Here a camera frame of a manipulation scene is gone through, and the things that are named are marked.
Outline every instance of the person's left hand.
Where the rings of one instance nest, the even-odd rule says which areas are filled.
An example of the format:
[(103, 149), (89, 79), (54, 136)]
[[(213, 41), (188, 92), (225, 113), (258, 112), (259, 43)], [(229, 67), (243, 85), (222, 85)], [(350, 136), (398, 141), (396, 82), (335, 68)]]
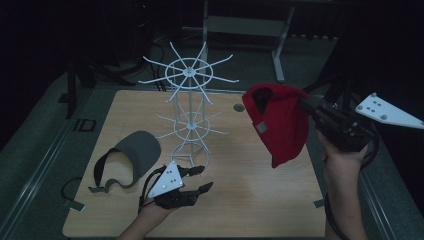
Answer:
[(147, 219), (152, 225), (154, 225), (153, 228), (157, 227), (169, 216), (169, 214), (178, 209), (164, 209), (155, 203), (152, 203), (152, 201), (154, 201), (152, 198), (146, 197), (144, 200), (144, 206), (141, 207), (140, 212), (138, 213), (138, 217)]
[(155, 203), (151, 203), (152, 201), (153, 199), (148, 197), (144, 200), (144, 206), (140, 209), (137, 218), (119, 236), (118, 239), (143, 239), (149, 232), (159, 226), (159, 224), (161, 224), (169, 216), (169, 214), (178, 209), (173, 208), (167, 210), (159, 207)]

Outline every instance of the person's right hand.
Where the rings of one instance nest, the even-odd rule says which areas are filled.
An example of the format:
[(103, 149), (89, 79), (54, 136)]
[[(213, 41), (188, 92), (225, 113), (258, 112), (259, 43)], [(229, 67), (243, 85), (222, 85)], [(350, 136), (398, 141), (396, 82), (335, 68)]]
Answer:
[(355, 189), (368, 146), (365, 146), (360, 152), (348, 153), (340, 151), (320, 131), (318, 131), (318, 139), (324, 145), (327, 159), (324, 176), (328, 187), (337, 192)]

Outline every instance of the dark background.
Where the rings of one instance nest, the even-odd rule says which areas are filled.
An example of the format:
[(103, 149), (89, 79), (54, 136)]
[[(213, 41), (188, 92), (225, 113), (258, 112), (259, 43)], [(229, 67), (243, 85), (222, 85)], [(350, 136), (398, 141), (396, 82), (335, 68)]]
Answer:
[[(235, 3), (214, 11), (237, 12)], [(252, 9), (259, 3), (252, 2)], [(274, 8), (256, 11), (271, 16)], [(362, 97), (372, 92), (424, 119), (424, 3), (420, 0), (297, 3), (290, 34), (337, 37), (319, 80), (335, 73), (353, 82)], [(147, 51), (148, 35), (160, 28), (178, 40), (180, 27), (202, 26), (202, 1), (27, 1), (0, 3), (0, 112), (2, 148), (69, 59), (89, 57), (116, 66), (118, 59)], [(134, 34), (137, 26), (143, 25)], [(92, 86), (90, 79), (86, 86)], [(421, 212), (424, 131), (377, 124)]]

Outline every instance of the black device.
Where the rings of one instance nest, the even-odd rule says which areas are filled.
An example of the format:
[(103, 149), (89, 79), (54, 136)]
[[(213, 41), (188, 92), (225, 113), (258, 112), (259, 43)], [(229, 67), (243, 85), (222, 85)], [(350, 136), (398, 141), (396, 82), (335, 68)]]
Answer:
[(315, 121), (315, 127), (343, 152), (359, 152), (376, 137), (370, 119), (340, 109), (336, 103), (307, 98), (300, 104)]
[[(178, 168), (178, 172), (179, 172), (181, 178), (183, 178), (187, 175), (188, 176), (198, 175), (198, 174), (201, 174), (205, 170), (204, 166), (197, 166), (197, 167), (192, 167), (192, 168), (183, 168), (180, 165), (178, 165), (177, 168)], [(146, 182), (144, 184), (143, 193), (140, 196), (140, 201), (139, 201), (139, 206), (138, 206), (139, 212), (140, 212), (140, 210), (143, 206), (146, 206), (146, 205), (151, 204), (153, 202), (156, 203), (156, 205), (158, 205), (158, 206), (160, 206), (164, 209), (179, 208), (179, 207), (185, 207), (185, 206), (194, 206), (194, 204), (196, 204), (198, 197), (201, 194), (208, 192), (209, 189), (213, 185), (213, 182), (210, 182), (210, 183), (207, 183), (207, 184), (200, 186), (197, 190), (193, 190), (193, 191), (180, 191), (179, 189), (174, 189), (174, 190), (171, 190), (169, 192), (166, 192), (164, 194), (161, 194), (161, 195), (154, 197), (153, 202), (145, 204), (144, 201), (145, 201), (145, 196), (146, 196), (146, 190), (147, 190), (147, 186), (148, 186), (151, 178), (156, 174), (160, 174), (156, 178), (155, 182), (153, 183), (153, 185), (152, 185), (152, 187), (153, 187), (156, 184), (156, 182), (158, 181), (158, 179), (160, 178), (160, 176), (164, 173), (165, 170), (166, 170), (166, 166), (163, 166), (163, 167), (158, 168), (155, 171), (153, 171), (147, 177)]]

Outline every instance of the gray carpet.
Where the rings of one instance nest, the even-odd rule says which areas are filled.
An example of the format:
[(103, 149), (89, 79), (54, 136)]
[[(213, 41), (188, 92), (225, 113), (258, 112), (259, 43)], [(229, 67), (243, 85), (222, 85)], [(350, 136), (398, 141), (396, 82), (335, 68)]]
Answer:
[[(166, 41), (158, 42), (165, 51), (162, 62), (166, 64), (175, 60), (175, 55), (165, 43)], [(285, 84), (302, 88), (313, 83), (334, 44), (335, 41), (326, 39), (308, 41), (289, 38), (281, 57), (287, 79)], [(200, 50), (199, 44), (179, 44), (176, 47), (182, 57), (197, 56)], [(244, 91), (257, 83), (275, 83), (269, 51), (239, 47), (228, 48), (211, 44), (209, 62), (221, 60), (228, 57), (229, 54), (234, 54), (233, 58), (217, 66), (215, 71), (220, 77), (239, 79), (240, 83), (230, 84), (215, 81), (208, 85), (209, 89)], [(159, 61), (160, 57), (161, 50), (153, 48), (151, 58)], [(60, 194), (61, 188), (68, 180), (82, 176), (85, 171), (114, 94), (120, 89), (155, 90), (153, 85), (138, 84), (135, 87), (122, 87), (101, 75), (97, 75), (97, 78), (99, 83), (93, 90), (78, 87), (78, 110), (69, 120), (64, 119), (66, 105), (57, 102), (60, 95), (66, 91), (66, 78), (63, 76), (55, 81), (1, 152), (0, 180), (3, 186), (8, 186), (7, 188), (2, 187), (0, 190), (2, 221), (6, 219), (14, 203), (19, 199), (21, 189), (25, 187), (41, 161), (46, 156), (51, 158), (51, 167), (46, 170), (45, 178), (40, 180), (41, 187), (34, 193), (33, 199), (28, 200), (31, 204), (27, 209), (23, 209), (23, 218), (16, 219), (17, 224), (13, 225), (15, 227), (8, 235), (9, 237), (13, 236), (12, 239), (67, 239), (62, 234), (62, 227), (69, 210), (62, 206), (64, 199)], [(128, 80), (133, 82), (149, 79), (152, 79), (149, 69), (145, 69), (135, 76), (128, 76)], [(95, 120), (97, 124), (94, 131), (74, 131), (78, 119)], [(323, 168), (323, 162), (320, 159), (321, 146), (317, 142), (315, 134), (315, 131), (310, 131), (307, 146), (324, 193), (326, 189), (321, 174)], [(49, 153), (50, 146), (57, 142), (58, 136), (62, 139), (58, 151)], [(394, 235), (399, 239), (419, 239), (424, 236), (421, 234), (424, 229), (422, 216), (416, 215), (413, 202), (384, 146), (375, 163), (366, 172), (367, 179), (374, 186), (372, 190), (376, 191), (375, 193), (380, 197), (380, 204), (384, 205), (384, 209), (387, 210), (386, 217), (390, 218), (392, 223), (388, 226), (389, 230), (394, 231)], [(73, 196), (77, 186), (77, 183), (72, 184), (66, 193)], [(396, 204), (388, 197), (396, 198)], [(373, 208), (368, 207), (367, 196), (362, 194), (361, 199), (369, 238), (384, 239), (380, 233), (381, 226), (374, 220), (376, 215), (372, 212)], [(409, 219), (415, 224), (394, 224), (394, 221), (407, 223)]]

